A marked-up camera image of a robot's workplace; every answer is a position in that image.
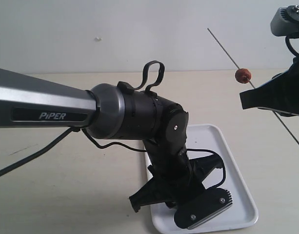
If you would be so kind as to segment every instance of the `screw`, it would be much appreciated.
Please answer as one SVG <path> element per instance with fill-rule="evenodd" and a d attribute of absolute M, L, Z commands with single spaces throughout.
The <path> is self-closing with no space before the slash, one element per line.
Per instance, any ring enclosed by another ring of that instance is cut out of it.
<path fill-rule="evenodd" d="M 299 13 L 299 5 L 295 5 L 292 9 L 294 12 Z"/>
<path fill-rule="evenodd" d="M 221 198 L 219 199 L 219 202 L 220 202 L 221 204 L 224 204 L 224 203 L 225 203 L 225 199 L 224 199 L 223 197 L 221 197 Z"/>
<path fill-rule="evenodd" d="M 190 215 L 190 219 L 191 219 L 192 221 L 196 220 L 196 215 L 191 214 L 191 215 Z"/>

